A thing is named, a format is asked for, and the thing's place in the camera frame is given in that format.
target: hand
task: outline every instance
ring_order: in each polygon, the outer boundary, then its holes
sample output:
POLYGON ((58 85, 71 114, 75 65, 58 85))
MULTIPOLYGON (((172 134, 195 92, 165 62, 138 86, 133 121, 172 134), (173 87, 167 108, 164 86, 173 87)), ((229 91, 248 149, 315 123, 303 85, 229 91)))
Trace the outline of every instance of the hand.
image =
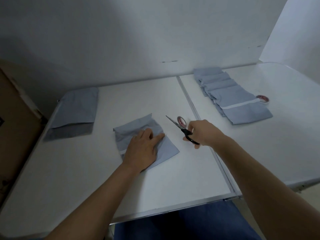
POLYGON ((164 133, 153 137, 152 129, 140 130, 138 135, 132 137, 127 151, 124 155, 122 164, 137 170, 142 170, 150 166, 157 157, 157 148, 155 145, 165 136, 164 133))
MULTIPOLYGON (((207 120, 190 121, 188 130, 193 134, 189 137, 204 146, 210 146, 215 149, 222 141, 227 137, 221 130, 215 127, 207 120)), ((194 145, 195 149, 198 149, 200 145, 194 145)))

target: black scissors handle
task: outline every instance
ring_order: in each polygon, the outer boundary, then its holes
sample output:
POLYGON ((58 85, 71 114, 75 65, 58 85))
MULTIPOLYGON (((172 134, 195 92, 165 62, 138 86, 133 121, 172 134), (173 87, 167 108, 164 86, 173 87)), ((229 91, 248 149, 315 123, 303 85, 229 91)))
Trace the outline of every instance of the black scissors handle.
POLYGON ((184 133, 184 135, 186 136, 186 138, 187 138, 189 141, 191 141, 193 144, 195 144, 195 145, 200 145, 200 143, 194 141, 193 139, 191 139, 191 138, 189 137, 189 136, 192 135, 192 132, 191 132, 191 131, 189 131, 189 130, 187 130, 187 129, 185 129, 185 128, 181 129, 181 131, 184 133))

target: forearm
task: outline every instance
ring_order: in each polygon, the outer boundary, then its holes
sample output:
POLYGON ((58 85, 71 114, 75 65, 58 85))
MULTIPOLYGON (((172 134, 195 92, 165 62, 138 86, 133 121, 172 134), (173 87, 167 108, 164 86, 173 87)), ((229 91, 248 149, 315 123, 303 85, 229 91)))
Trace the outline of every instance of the forearm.
POLYGON ((237 182, 268 239, 320 237, 320 213, 295 194, 234 140, 212 145, 237 182))
POLYGON ((115 211, 138 174, 137 170, 120 165, 46 240, 103 239, 115 211))

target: white tape strip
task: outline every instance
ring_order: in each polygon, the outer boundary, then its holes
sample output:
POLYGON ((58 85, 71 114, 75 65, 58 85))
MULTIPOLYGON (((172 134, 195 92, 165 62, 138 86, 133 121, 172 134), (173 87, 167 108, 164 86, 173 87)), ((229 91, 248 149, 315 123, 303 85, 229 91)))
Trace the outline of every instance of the white tape strip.
POLYGON ((230 105, 230 106, 220 107, 220 108, 222 108, 222 109, 232 109, 232 108, 236 108, 236 107, 239 107, 239 106, 242 106, 242 105, 252 104, 252 103, 256 103, 256 102, 260 102, 260 99, 256 98, 256 99, 251 100, 251 101, 246 101, 246 102, 243 102, 243 103, 233 104, 233 105, 230 105))
POLYGON ((126 151, 127 151, 127 149, 125 149, 125 150, 121 151, 121 152, 120 152, 120 155, 125 154, 125 153, 126 153, 126 151))

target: floor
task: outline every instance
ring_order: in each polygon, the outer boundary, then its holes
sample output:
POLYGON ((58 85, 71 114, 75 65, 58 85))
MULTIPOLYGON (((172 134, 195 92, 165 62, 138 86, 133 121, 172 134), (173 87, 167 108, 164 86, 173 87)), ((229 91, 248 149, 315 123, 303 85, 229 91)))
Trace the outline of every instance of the floor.
MULTIPOLYGON (((305 199, 315 209, 320 211, 320 184, 305 189, 301 193, 297 194, 305 199)), ((252 228, 261 236, 263 240, 265 240, 266 238, 262 234, 257 222, 254 220, 254 217, 252 216, 246 201, 244 199, 234 199, 233 202, 238 207, 243 217, 252 226, 252 228)), ((111 225, 109 227, 109 233, 106 239, 113 239, 114 226, 115 225, 111 225)))

